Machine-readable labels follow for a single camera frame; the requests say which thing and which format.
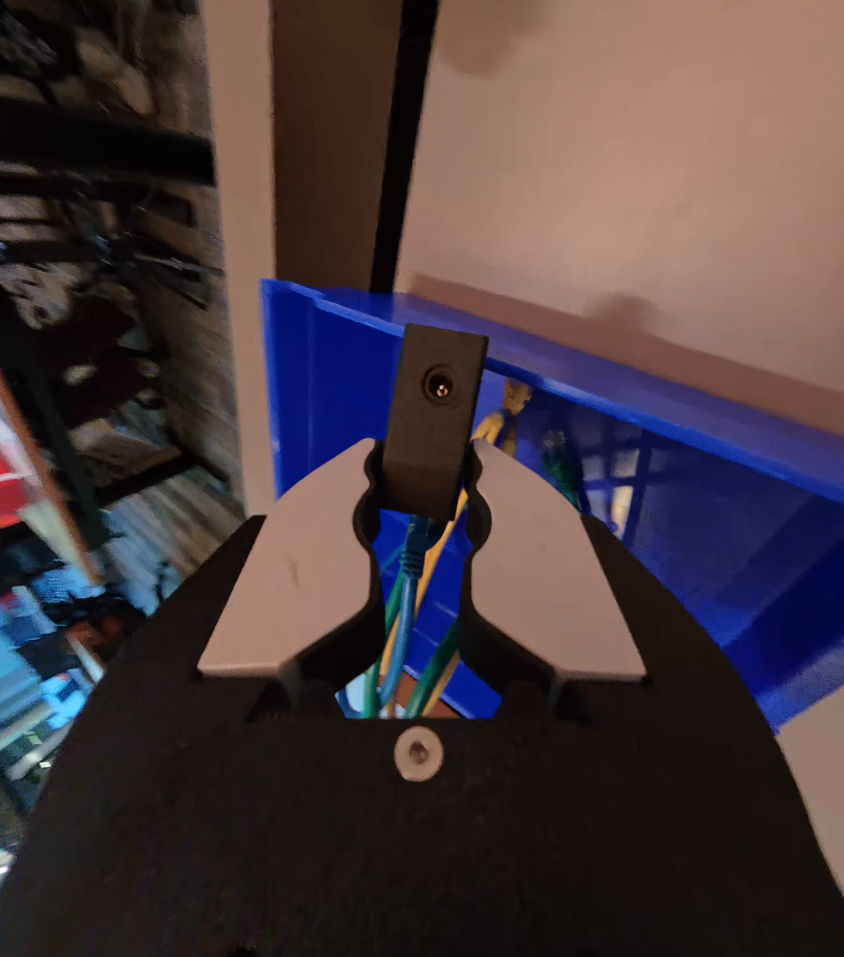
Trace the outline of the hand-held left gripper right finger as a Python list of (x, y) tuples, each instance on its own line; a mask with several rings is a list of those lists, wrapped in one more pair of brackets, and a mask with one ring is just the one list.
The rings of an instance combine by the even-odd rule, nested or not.
[(486, 439), (472, 444), (459, 654), (500, 697), (556, 704), (576, 681), (638, 683), (647, 668), (580, 512)]

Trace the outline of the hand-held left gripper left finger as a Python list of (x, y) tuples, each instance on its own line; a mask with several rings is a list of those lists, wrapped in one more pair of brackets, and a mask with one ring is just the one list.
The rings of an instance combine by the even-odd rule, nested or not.
[(363, 438), (278, 499), (201, 654), (202, 676), (337, 693), (380, 657), (381, 452)]

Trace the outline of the black ethernet switch box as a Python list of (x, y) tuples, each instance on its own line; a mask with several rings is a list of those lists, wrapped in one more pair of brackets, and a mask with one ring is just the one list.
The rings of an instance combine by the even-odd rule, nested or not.
[(410, 323), (381, 459), (383, 507), (447, 523), (462, 487), (489, 339)]

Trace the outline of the blue plastic bin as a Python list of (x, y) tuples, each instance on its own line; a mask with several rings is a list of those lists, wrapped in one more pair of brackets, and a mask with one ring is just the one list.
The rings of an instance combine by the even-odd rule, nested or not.
[(275, 495), (388, 423), (404, 327), (487, 336), (476, 422), (532, 390), (576, 495), (727, 653), (774, 729), (844, 684), (844, 438), (408, 295), (262, 281)]

